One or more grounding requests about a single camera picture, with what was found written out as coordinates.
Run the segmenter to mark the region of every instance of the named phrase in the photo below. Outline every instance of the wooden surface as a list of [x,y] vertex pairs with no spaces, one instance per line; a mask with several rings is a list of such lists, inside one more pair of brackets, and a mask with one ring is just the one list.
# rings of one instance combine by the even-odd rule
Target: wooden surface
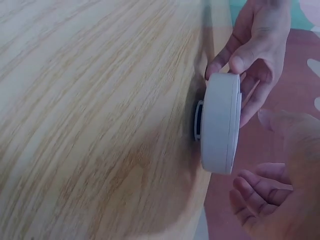
[[0,0],[0,239],[193,238],[217,2]]

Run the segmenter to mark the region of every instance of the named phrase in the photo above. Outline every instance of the white cylindrical object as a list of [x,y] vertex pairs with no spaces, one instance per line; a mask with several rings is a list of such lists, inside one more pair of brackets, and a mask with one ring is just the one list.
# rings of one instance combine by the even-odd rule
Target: white cylindrical object
[[211,75],[201,118],[201,160],[205,170],[230,174],[238,144],[242,94],[240,76]]

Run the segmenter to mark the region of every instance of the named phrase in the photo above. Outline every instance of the pink floor mat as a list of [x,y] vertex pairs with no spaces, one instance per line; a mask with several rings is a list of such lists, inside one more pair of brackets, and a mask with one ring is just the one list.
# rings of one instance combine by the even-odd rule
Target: pink floor mat
[[[292,30],[284,70],[264,108],[302,112],[320,118],[320,34]],[[283,142],[264,130],[255,116],[240,130],[231,176],[212,175],[204,207],[210,240],[249,240],[229,205],[229,191],[239,170],[264,162],[283,162]]]

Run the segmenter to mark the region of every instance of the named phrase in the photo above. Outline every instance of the teal mat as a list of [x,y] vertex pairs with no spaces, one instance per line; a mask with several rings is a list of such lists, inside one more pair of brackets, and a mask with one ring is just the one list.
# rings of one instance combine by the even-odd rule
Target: teal mat
[[[244,6],[246,0],[229,0],[229,2],[232,24],[234,25],[236,18],[241,8]],[[314,27],[314,25],[306,18],[306,16],[300,9],[299,0],[292,0],[291,15],[291,28],[310,31]]]

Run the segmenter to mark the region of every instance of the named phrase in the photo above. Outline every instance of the hand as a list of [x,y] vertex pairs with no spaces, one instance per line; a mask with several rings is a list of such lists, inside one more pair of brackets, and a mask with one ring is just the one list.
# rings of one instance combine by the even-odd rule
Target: hand
[[286,163],[260,164],[255,174],[241,171],[229,196],[234,214],[256,240],[320,239],[320,121],[267,110],[258,117],[266,129],[284,138]]
[[247,0],[227,44],[207,66],[207,80],[228,62],[232,73],[246,72],[241,83],[246,104],[240,127],[263,106],[282,74],[291,27],[290,4],[290,0]]

